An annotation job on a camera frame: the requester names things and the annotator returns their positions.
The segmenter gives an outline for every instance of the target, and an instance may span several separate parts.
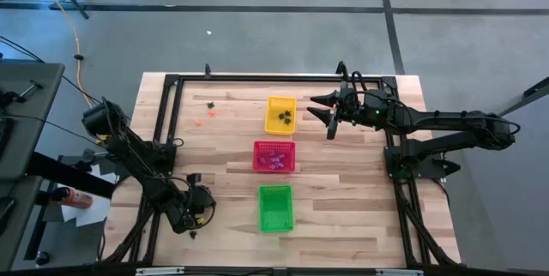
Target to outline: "wooden tabletop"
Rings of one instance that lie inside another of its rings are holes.
[[[142,77],[131,128],[143,140],[153,137],[164,75],[145,73]],[[419,77],[396,78],[401,101],[425,110]],[[341,123],[335,140],[327,141],[324,125],[305,109],[319,106],[309,101],[310,96],[331,93],[338,86],[309,82],[185,82],[175,135],[184,140],[184,146],[178,149],[174,175],[201,172],[217,200],[217,209],[212,222],[197,232],[195,240],[186,232],[175,234],[162,215],[154,264],[405,267],[395,192],[384,167],[384,132]],[[295,134],[265,133],[268,96],[298,99]],[[215,103],[215,117],[208,115],[207,103],[211,101]],[[163,140],[171,110],[171,106],[166,109]],[[202,120],[202,126],[196,126],[197,119]],[[431,137],[431,132],[417,131],[411,136],[424,140]],[[289,175],[255,173],[251,160],[253,143],[258,140],[296,142],[296,171]],[[433,181],[417,182],[426,227],[447,254],[459,261],[443,191]],[[270,184],[293,187],[293,231],[259,231],[257,191],[260,185]],[[105,256],[135,223],[140,196],[141,186],[134,179],[117,188],[106,221]],[[419,259],[417,236],[415,230],[411,232]],[[143,237],[141,255],[148,228]]]

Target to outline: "plastic basket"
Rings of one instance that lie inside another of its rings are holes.
[[[273,135],[291,135],[295,132],[296,108],[298,101],[293,97],[270,96],[267,100],[267,114],[265,116],[265,131]],[[279,115],[289,111],[290,115],[280,119]]]
[[[255,141],[253,157],[252,168],[256,172],[291,173],[295,170],[295,142]]]
[[[261,232],[293,230],[292,186],[259,187],[259,230]]]

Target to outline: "green basket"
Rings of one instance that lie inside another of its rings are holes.
[[[292,186],[259,187],[259,230],[261,232],[293,230]]]

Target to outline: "orange object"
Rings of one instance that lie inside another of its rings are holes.
[[[51,199],[59,202],[61,205],[78,208],[88,208],[92,206],[94,198],[80,190],[69,187],[61,187],[51,192]]]

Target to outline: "white paper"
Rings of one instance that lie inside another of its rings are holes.
[[[109,183],[114,183],[116,180],[116,174],[114,173],[101,175],[99,165],[92,165],[92,172],[90,174],[104,179]],[[65,185],[59,184],[58,187],[65,187]],[[105,220],[106,216],[109,213],[111,200],[98,195],[90,195],[93,197],[91,207],[82,209],[62,205],[61,212],[63,213],[63,220],[67,222],[71,219],[76,218],[77,227]]]

